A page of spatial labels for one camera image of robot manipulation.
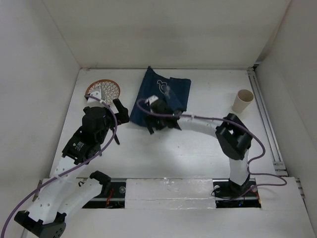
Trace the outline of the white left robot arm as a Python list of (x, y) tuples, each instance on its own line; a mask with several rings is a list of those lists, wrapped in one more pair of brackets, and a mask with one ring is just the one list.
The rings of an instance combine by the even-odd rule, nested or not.
[(128, 109), (119, 99), (113, 103), (114, 113), (103, 101), (102, 107), (85, 107), (82, 125), (75, 131), (62, 151), (61, 159), (50, 180), (43, 183), (37, 199), (26, 210), (18, 211), (16, 223), (38, 238), (59, 238), (65, 231), (67, 220), (90, 199), (106, 196), (110, 192), (111, 178), (95, 171), (75, 192), (70, 193), (78, 175), (108, 147), (104, 140), (109, 130), (111, 140), (118, 141), (117, 127), (129, 122)]

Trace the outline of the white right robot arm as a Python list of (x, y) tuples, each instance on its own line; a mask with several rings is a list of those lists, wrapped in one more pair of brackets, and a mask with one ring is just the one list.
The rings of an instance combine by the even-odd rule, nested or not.
[(183, 109), (174, 110), (165, 99), (154, 95), (147, 98), (145, 104), (150, 108), (149, 111), (144, 110), (150, 134), (154, 130), (173, 128), (210, 135), (218, 140), (230, 167), (228, 182), (216, 190), (221, 198), (237, 197), (247, 191), (250, 180), (248, 154), (253, 137), (235, 114), (229, 113), (220, 119), (185, 115)]

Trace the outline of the dark blue cloth napkin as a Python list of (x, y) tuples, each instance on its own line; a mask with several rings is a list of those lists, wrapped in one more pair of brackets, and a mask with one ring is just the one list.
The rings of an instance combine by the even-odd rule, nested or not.
[(136, 100), (147, 99), (152, 95), (160, 99), (165, 99), (164, 90), (167, 86), (170, 88), (172, 94), (170, 98), (167, 99), (167, 104), (175, 109), (180, 107), (186, 110), (191, 80), (186, 78), (165, 78), (155, 73), (150, 66), (147, 68), (143, 77)]

